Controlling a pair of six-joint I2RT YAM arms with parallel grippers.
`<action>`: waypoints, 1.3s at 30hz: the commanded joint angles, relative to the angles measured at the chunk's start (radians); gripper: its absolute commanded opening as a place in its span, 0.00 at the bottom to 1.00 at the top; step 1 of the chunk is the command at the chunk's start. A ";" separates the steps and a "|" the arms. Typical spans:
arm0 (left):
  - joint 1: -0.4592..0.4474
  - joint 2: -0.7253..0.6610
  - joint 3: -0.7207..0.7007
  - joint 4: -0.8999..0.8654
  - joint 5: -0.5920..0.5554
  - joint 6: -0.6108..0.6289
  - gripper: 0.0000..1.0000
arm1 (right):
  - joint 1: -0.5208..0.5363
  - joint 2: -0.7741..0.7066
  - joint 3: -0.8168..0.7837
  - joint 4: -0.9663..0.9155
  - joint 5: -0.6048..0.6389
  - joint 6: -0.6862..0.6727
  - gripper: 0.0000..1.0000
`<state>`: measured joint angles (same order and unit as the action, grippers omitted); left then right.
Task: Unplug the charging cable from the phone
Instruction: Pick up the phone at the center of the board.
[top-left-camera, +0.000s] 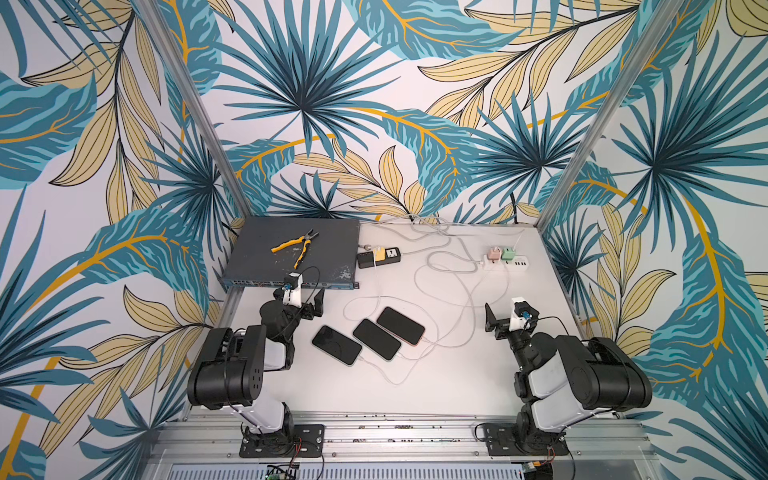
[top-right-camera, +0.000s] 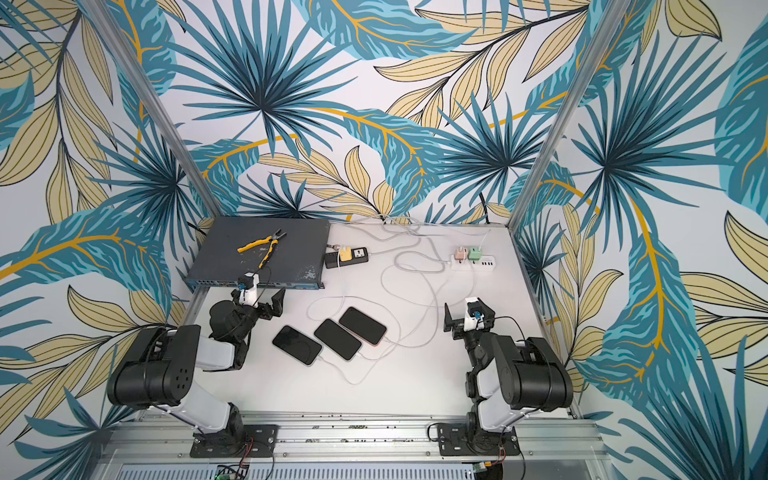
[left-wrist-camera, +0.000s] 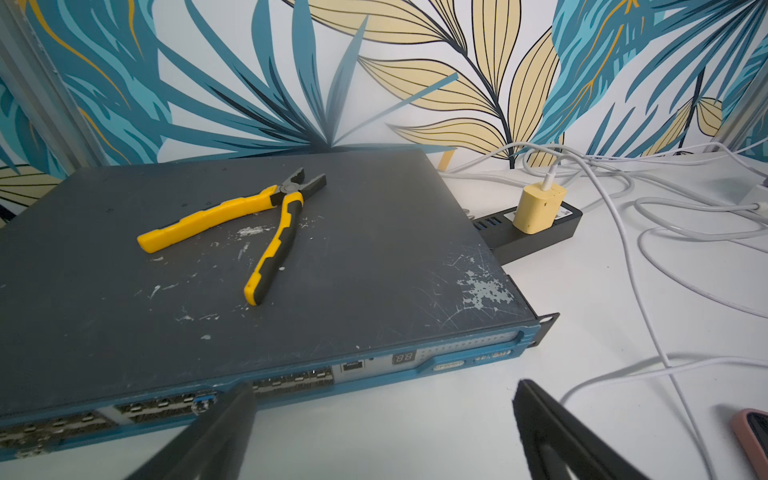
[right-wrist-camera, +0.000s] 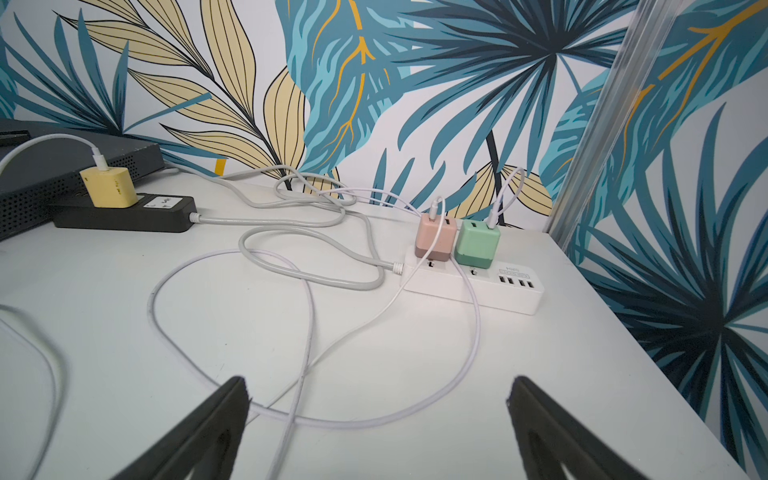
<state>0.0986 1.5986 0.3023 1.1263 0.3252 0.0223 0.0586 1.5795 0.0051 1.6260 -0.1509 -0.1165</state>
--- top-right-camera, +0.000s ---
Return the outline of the black phone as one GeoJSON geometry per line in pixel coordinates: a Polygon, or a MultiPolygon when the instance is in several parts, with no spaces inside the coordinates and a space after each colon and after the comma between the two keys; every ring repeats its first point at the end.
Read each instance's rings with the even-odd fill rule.
{"type": "Polygon", "coordinates": [[[313,335],[345,361],[351,361],[362,347],[360,340],[331,319],[325,319],[313,335]]]}
{"type": "Polygon", "coordinates": [[[322,351],[320,343],[288,325],[281,328],[272,345],[305,366],[311,366],[322,351]]]}

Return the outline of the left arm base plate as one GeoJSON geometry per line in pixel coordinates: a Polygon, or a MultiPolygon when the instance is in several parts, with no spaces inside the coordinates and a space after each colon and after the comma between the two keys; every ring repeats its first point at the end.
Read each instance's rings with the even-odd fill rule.
{"type": "Polygon", "coordinates": [[[238,432],[222,430],[193,435],[191,458],[269,458],[273,455],[279,426],[244,425],[238,432]]]}

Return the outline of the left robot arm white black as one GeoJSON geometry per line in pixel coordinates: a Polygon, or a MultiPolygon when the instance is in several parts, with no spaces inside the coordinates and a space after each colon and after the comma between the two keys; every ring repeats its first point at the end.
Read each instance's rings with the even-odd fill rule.
{"type": "Polygon", "coordinates": [[[280,289],[262,302],[256,288],[241,286],[231,300],[210,308],[207,336],[197,324],[143,330],[108,379],[109,401],[167,414],[192,427],[195,440],[207,446],[232,450],[249,443],[238,407],[214,397],[194,375],[241,369],[256,323],[281,316],[284,297],[280,289]]]}

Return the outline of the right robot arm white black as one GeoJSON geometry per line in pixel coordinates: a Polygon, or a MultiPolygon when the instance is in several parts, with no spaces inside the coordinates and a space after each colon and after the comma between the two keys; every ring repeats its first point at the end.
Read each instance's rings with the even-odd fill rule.
{"type": "Polygon", "coordinates": [[[478,297],[465,300],[461,318],[448,306],[444,310],[443,331],[463,342],[471,365],[465,391],[472,407],[464,431],[474,450],[493,438],[506,440],[527,415],[571,405],[572,380],[547,340],[493,332],[495,311],[478,297]]]}

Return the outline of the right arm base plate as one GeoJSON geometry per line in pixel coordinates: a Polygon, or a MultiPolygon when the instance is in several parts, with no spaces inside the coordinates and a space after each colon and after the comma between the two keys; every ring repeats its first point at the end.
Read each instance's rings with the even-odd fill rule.
{"type": "Polygon", "coordinates": [[[438,443],[443,457],[518,456],[520,447],[516,432],[487,432],[479,427],[470,429],[462,423],[435,423],[428,437],[438,443]]]}

